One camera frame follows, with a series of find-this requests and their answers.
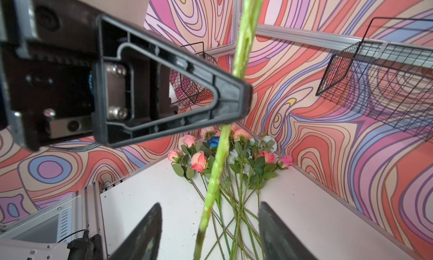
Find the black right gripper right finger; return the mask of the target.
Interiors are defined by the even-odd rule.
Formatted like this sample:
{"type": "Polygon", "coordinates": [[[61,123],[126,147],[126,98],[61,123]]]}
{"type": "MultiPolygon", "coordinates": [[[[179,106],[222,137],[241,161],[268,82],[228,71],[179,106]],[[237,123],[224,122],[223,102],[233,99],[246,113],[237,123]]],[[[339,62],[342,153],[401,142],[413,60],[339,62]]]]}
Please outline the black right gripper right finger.
{"type": "Polygon", "coordinates": [[[259,234],[267,260],[316,260],[283,220],[266,203],[258,209],[259,234]]]}

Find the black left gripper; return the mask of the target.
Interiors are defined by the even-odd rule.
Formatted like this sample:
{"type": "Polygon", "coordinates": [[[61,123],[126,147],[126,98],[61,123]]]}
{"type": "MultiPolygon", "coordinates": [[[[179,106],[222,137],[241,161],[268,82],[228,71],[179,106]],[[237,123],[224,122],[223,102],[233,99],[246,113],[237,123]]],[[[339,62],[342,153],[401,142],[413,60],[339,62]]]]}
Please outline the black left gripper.
{"type": "Polygon", "coordinates": [[[1,127],[16,144],[91,134],[99,14],[79,0],[1,0],[1,127]]]}

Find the blue artificial rose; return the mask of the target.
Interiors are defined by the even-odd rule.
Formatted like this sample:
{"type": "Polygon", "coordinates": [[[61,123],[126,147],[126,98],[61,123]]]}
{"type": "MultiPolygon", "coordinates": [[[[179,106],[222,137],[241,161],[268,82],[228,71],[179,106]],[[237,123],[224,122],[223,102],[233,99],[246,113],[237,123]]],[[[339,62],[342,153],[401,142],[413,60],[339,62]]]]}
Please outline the blue artificial rose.
{"type": "Polygon", "coordinates": [[[212,137],[211,139],[207,140],[207,143],[209,147],[211,148],[217,148],[219,146],[220,137],[212,137]]]}

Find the cream artificial flower stem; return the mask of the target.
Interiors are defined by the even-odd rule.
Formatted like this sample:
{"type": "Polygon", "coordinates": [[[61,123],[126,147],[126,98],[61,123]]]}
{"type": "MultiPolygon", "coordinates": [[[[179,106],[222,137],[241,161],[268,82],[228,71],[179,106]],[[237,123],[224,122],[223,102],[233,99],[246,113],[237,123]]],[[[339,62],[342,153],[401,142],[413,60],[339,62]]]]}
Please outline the cream artificial flower stem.
{"type": "MultiPolygon", "coordinates": [[[[249,63],[249,56],[253,45],[253,38],[256,35],[263,2],[264,0],[244,0],[243,12],[239,26],[239,34],[232,69],[232,75],[239,78],[240,80],[243,80],[245,78],[246,69],[249,63]]],[[[204,209],[198,227],[195,250],[193,254],[193,258],[195,260],[199,260],[202,255],[206,230],[209,225],[209,221],[212,216],[213,206],[219,192],[223,165],[229,154],[230,132],[231,124],[223,124],[221,129],[220,142],[216,150],[216,158],[212,166],[211,178],[209,180],[208,189],[204,201],[204,209]]]]}

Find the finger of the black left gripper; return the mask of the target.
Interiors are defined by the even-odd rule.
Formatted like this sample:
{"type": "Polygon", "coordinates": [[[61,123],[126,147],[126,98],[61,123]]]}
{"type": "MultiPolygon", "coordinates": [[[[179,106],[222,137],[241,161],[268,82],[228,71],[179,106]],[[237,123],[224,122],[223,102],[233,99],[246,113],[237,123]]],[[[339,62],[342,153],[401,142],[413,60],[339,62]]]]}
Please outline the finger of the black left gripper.
{"type": "Polygon", "coordinates": [[[243,119],[250,84],[154,33],[102,14],[96,19],[98,59],[92,71],[96,142],[110,148],[243,119]],[[213,94],[210,104],[180,113],[171,105],[176,71],[213,94]]]}

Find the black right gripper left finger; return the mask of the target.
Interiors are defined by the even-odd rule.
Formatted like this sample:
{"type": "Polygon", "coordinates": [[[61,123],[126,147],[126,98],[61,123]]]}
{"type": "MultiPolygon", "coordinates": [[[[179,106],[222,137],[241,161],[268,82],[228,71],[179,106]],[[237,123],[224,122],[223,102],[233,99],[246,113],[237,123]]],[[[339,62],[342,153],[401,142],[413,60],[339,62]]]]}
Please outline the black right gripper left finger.
{"type": "Polygon", "coordinates": [[[109,259],[156,260],[161,235],[162,208],[156,203],[109,259]]]}

